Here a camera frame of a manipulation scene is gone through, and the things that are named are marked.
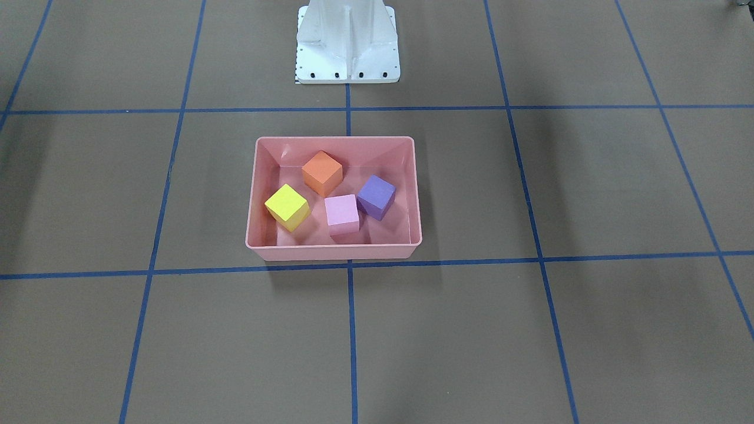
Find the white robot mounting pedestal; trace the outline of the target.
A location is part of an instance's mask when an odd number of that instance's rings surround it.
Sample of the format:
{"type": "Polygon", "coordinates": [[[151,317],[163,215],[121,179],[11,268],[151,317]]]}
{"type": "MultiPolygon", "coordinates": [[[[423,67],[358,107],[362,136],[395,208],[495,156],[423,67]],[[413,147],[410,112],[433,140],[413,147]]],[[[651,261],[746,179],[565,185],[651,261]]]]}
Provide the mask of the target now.
{"type": "Polygon", "coordinates": [[[382,1],[310,1],[297,13],[298,84],[391,84],[401,79],[393,7],[382,1]]]}

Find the yellow foam block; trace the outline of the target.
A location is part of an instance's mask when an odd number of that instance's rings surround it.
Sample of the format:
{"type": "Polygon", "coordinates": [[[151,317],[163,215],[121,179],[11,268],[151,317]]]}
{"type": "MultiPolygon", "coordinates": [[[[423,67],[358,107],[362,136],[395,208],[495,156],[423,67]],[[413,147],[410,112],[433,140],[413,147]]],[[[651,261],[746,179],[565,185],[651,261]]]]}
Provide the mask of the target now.
{"type": "Polygon", "coordinates": [[[288,184],[281,185],[265,202],[267,212],[289,233],[296,231],[312,212],[307,199],[288,184]]]}

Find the pink foam block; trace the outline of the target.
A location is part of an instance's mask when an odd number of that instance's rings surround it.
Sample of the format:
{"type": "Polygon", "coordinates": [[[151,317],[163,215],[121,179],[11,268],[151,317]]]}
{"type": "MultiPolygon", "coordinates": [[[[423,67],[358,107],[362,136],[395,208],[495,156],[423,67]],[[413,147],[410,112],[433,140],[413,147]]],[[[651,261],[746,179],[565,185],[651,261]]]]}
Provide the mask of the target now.
{"type": "Polygon", "coordinates": [[[324,199],[329,235],[358,233],[361,228],[361,215],[353,194],[324,199]]]}

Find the orange foam block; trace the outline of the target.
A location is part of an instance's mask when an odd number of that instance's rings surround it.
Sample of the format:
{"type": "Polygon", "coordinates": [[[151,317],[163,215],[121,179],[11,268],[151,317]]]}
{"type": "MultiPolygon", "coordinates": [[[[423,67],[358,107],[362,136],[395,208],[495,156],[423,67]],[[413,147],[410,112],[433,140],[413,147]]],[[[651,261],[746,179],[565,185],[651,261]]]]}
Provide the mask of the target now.
{"type": "Polygon", "coordinates": [[[343,166],[328,153],[319,151],[302,167],[302,177],[309,188],[326,198],[341,185],[343,166]]]}

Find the purple foam block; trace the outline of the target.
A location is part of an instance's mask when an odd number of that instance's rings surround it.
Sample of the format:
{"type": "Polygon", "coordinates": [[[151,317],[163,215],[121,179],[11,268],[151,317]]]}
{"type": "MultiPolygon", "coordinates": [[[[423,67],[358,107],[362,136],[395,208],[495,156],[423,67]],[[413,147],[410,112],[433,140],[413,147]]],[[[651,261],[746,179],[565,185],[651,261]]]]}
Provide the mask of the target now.
{"type": "Polygon", "coordinates": [[[356,208],[372,219],[382,221],[393,205],[396,191],[395,185],[372,175],[356,194],[356,208]]]}

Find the pink plastic bin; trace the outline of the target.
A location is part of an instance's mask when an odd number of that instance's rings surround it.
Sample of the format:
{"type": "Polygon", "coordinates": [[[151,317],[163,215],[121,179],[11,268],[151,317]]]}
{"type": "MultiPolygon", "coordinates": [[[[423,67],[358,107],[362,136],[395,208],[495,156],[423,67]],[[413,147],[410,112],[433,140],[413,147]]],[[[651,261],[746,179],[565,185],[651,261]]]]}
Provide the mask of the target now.
{"type": "Polygon", "coordinates": [[[256,140],[245,242],[266,261],[406,259],[422,243],[415,143],[407,136],[260,137],[256,140]],[[302,167],[318,152],[343,166],[333,195],[356,195],[369,177],[394,185],[382,220],[360,217],[356,233],[331,236],[324,198],[303,180],[302,167]],[[288,184],[309,202],[310,216],[287,231],[264,206],[288,184]]]}

